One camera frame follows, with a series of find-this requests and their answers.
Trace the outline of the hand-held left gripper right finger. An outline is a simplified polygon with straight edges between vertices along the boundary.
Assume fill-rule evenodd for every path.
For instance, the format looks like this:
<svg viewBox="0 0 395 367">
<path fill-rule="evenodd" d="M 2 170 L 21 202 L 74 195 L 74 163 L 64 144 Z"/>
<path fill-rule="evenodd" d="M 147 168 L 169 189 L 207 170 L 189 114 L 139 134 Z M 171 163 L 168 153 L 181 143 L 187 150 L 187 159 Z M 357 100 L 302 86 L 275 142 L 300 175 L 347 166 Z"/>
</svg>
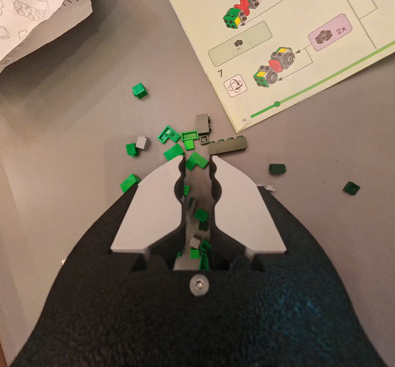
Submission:
<svg viewBox="0 0 395 367">
<path fill-rule="evenodd" d="M 210 265 L 229 269 L 238 258 L 263 270 L 261 259 L 282 259 L 287 247 L 258 187 L 246 174 L 219 156 L 209 160 L 211 196 Z"/>
</svg>

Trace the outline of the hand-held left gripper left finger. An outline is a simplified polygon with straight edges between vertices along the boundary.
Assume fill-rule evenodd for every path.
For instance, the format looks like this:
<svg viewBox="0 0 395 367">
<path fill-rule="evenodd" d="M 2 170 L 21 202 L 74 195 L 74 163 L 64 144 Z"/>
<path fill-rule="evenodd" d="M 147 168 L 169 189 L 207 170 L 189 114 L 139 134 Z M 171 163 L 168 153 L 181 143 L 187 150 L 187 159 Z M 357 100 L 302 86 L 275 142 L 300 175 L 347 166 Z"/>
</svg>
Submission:
<svg viewBox="0 0 395 367">
<path fill-rule="evenodd" d="M 185 156 L 176 156 L 137 185 L 111 252 L 141 255 L 146 262 L 159 256 L 174 270 L 186 243 L 185 164 Z"/>
</svg>

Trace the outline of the pile of small bricks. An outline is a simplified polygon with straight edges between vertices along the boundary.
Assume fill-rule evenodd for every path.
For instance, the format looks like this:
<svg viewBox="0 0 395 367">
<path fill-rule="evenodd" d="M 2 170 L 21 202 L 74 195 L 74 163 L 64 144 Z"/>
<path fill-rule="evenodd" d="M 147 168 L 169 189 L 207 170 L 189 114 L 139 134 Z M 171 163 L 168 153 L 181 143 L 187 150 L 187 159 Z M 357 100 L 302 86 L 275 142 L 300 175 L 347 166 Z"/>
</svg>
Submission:
<svg viewBox="0 0 395 367">
<path fill-rule="evenodd" d="M 161 143 L 166 143 L 168 140 L 172 140 L 174 142 L 174 146 L 164 153 L 164 156 L 168 162 L 176 156 L 185 156 L 183 148 L 178 144 L 179 140 L 185 144 L 185 148 L 191 150 L 194 148 L 194 141 L 204 136 L 206 136 L 206 134 L 204 132 L 200 132 L 200 129 L 182 132 L 179 134 L 172 127 L 166 126 L 164 131 L 160 133 L 158 140 Z M 205 169 L 205 167 L 209 166 L 209 160 L 206 160 L 203 156 L 193 151 L 191 156 L 186 160 L 185 167 L 186 169 L 192 171 L 195 166 Z M 137 185 L 141 181 L 142 180 L 137 175 L 131 174 L 121 183 L 120 187 L 123 192 L 131 190 L 135 193 Z M 193 210 L 194 200 L 189 200 L 188 202 L 185 202 L 185 204 L 189 207 L 194 218 L 201 223 L 201 230 L 205 230 L 206 227 L 210 228 L 210 213 L 202 209 Z M 280 226 L 277 226 L 277 228 L 287 247 L 287 253 L 290 255 L 295 255 L 296 259 L 299 259 L 305 265 L 308 265 L 310 261 L 310 265 L 312 266 L 313 270 L 318 270 L 318 266 L 328 266 L 329 269 L 334 269 L 333 264 L 329 260 L 328 256 L 316 242 L 314 237 L 309 233 L 294 232 L 291 234 L 291 238 L 286 238 L 287 234 L 285 230 L 281 230 Z"/>
</svg>

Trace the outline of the dark green long brick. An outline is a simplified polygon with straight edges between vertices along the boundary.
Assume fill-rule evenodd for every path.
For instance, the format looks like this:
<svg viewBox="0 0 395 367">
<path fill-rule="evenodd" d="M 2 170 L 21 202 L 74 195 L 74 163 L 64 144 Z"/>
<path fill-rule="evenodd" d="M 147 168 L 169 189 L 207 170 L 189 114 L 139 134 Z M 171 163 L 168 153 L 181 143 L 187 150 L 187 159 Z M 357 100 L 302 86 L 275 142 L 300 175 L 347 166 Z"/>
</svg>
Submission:
<svg viewBox="0 0 395 367">
<path fill-rule="evenodd" d="M 208 154 L 210 156 L 220 155 L 248 148 L 247 138 L 244 136 L 230 137 L 228 139 L 220 139 L 218 141 L 210 141 L 207 144 Z"/>
</svg>

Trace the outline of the pale green instruction booklet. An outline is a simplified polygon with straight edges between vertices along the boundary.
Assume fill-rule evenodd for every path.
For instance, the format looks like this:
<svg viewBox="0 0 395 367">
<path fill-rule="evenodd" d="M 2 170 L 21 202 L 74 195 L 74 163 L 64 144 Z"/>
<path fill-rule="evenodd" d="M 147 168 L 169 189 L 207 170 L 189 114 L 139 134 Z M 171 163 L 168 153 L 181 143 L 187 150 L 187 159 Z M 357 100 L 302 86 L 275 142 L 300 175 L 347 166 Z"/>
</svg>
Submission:
<svg viewBox="0 0 395 367">
<path fill-rule="evenodd" d="M 169 0 L 235 132 L 394 53 L 394 0 Z"/>
</svg>

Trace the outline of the white printed paper bag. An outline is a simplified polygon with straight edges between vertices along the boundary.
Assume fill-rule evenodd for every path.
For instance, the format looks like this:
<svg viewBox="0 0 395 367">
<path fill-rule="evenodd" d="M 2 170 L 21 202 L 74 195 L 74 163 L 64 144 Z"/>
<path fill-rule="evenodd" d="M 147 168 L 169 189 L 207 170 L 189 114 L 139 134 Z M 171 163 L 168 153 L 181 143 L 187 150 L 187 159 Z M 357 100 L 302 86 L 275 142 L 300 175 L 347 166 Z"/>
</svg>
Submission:
<svg viewBox="0 0 395 367">
<path fill-rule="evenodd" d="M 92 14 L 91 0 L 0 0 L 0 71 Z"/>
</svg>

